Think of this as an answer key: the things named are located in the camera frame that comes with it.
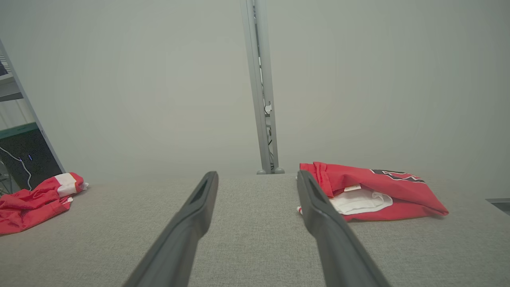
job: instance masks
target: crumpled red cloth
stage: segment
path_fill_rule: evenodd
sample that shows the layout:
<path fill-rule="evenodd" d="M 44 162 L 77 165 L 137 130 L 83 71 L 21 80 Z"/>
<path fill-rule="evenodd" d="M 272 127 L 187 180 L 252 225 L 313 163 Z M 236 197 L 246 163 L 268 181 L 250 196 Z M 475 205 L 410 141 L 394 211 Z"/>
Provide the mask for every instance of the crumpled red cloth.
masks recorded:
<path fill-rule="evenodd" d="M 344 192 L 345 187 L 355 184 L 361 184 L 393 198 L 393 205 L 379 211 L 344 215 L 347 221 L 352 219 L 385 221 L 436 214 L 448 215 L 448 210 L 425 181 L 409 173 L 353 168 L 323 162 L 301 163 L 299 168 L 309 171 L 330 198 Z"/>
<path fill-rule="evenodd" d="M 53 176 L 33 191 L 22 189 L 0 197 L 0 234 L 17 233 L 34 227 L 71 207 L 70 195 L 87 188 L 75 173 Z"/>

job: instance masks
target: clothing tag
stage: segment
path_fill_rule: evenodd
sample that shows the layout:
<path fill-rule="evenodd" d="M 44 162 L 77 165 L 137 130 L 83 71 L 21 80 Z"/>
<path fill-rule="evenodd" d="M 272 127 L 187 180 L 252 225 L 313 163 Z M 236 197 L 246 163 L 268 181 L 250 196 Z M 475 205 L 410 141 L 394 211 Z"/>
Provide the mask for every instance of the clothing tag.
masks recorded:
<path fill-rule="evenodd" d="M 355 184 L 344 188 L 344 192 L 350 192 L 352 190 L 361 189 L 361 184 Z"/>

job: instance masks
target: gray fabric surface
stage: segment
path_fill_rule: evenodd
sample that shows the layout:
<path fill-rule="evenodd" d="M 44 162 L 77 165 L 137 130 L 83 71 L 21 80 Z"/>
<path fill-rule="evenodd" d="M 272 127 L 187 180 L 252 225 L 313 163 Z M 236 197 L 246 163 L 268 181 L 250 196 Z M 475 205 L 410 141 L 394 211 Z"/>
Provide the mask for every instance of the gray fabric surface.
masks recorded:
<path fill-rule="evenodd" d="M 350 223 L 394 286 L 509 286 L 510 217 L 449 181 L 445 218 Z M 91 186 L 70 211 L 0 237 L 2 286 L 121 286 L 199 179 Z M 295 175 L 222 179 L 189 286 L 324 285 Z"/>

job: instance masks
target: white wall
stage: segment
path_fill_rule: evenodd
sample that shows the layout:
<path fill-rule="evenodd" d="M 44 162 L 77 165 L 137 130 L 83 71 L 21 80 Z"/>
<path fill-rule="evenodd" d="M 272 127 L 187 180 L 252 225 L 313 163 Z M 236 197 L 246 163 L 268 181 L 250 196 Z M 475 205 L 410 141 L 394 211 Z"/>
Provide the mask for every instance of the white wall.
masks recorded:
<path fill-rule="evenodd" d="M 89 182 L 260 169 L 238 2 L 3 1 L 0 40 Z"/>
<path fill-rule="evenodd" d="M 510 197 L 510 2 L 267 2 L 286 172 L 413 171 Z"/>

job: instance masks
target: black computer tower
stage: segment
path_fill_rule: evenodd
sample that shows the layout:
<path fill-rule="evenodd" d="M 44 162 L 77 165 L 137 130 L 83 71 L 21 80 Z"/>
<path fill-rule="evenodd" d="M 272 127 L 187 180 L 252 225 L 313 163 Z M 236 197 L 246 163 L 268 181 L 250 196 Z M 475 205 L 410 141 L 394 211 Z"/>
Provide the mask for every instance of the black computer tower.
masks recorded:
<path fill-rule="evenodd" d="M 43 180 L 61 174 L 41 131 L 35 123 L 26 124 L 0 132 L 0 147 L 19 158 L 32 174 L 30 185 L 34 189 Z M 29 189 L 28 173 L 18 160 L 0 150 L 0 159 L 20 188 Z"/>

